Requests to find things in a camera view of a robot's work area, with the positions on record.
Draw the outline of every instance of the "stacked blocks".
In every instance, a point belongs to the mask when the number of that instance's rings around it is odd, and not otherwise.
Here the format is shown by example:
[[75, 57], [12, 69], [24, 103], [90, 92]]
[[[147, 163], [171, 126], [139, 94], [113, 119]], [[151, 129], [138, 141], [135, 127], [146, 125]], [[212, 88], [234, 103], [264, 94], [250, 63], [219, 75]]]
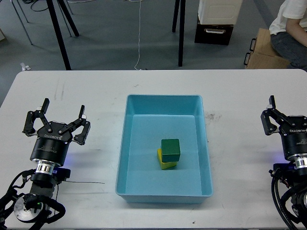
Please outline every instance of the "stacked blocks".
[[157, 157], [161, 169], [176, 166], [180, 158], [179, 139], [161, 140], [161, 148], [157, 150]]

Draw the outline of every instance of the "white container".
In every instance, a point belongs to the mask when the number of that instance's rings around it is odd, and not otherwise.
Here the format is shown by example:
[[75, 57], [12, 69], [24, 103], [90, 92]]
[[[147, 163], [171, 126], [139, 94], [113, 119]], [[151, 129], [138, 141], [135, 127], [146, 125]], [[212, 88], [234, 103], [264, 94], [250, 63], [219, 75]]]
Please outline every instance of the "white container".
[[198, 18], [203, 25], [236, 24], [243, 0], [200, 0]]

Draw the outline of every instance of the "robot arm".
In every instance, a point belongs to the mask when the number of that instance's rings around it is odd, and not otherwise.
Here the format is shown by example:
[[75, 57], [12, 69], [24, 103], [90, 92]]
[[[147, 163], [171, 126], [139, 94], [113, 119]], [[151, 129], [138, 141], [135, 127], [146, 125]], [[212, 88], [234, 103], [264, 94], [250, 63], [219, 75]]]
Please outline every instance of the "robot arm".
[[[275, 206], [291, 230], [296, 230], [294, 223], [301, 222], [307, 228], [307, 118], [305, 116], [285, 116], [276, 109], [274, 96], [261, 114], [265, 134], [279, 133], [283, 144], [283, 153], [289, 164], [274, 164], [270, 170], [272, 177], [272, 197]], [[279, 125], [272, 124], [270, 118]], [[278, 181], [289, 190], [280, 198]], [[286, 201], [291, 198], [292, 210], [286, 209]]]
[[[45, 223], [52, 223], [65, 215], [65, 207], [52, 199], [55, 185], [70, 177], [71, 171], [60, 167], [65, 162], [68, 147], [72, 141], [79, 145], [85, 144], [91, 125], [83, 114], [84, 105], [81, 106], [78, 119], [68, 125], [54, 121], [48, 122], [45, 117], [48, 105], [49, 99], [46, 98], [41, 107], [27, 113], [23, 133], [28, 137], [37, 136], [30, 157], [30, 160], [37, 163], [37, 168], [18, 174], [6, 195], [0, 199], [0, 229], [6, 229], [5, 219], [12, 212], [21, 222], [34, 223], [31, 230], [39, 230]], [[36, 131], [34, 122], [37, 118], [40, 118], [43, 127]], [[72, 132], [81, 126], [83, 126], [82, 132], [73, 137]], [[23, 177], [22, 185], [14, 185], [20, 176]], [[28, 176], [32, 181], [30, 192], [18, 195], [16, 188], [22, 189], [29, 180]], [[50, 216], [50, 209], [58, 213]]]

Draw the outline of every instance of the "black drawer box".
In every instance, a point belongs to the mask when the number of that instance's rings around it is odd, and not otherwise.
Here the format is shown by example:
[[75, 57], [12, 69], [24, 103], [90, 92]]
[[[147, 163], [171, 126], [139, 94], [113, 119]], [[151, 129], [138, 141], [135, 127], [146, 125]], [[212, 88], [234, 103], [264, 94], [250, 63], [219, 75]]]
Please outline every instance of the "black drawer box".
[[202, 25], [196, 27], [195, 43], [229, 45], [233, 25]]

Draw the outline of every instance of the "cardboard box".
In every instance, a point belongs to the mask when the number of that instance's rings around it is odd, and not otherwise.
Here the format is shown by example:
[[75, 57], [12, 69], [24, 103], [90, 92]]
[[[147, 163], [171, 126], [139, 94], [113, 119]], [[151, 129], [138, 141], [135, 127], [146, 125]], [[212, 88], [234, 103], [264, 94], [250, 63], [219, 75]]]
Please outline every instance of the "cardboard box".
[[260, 28], [257, 38], [253, 40], [254, 47], [251, 44], [244, 60], [246, 69], [286, 69], [290, 64], [272, 48], [269, 30]]

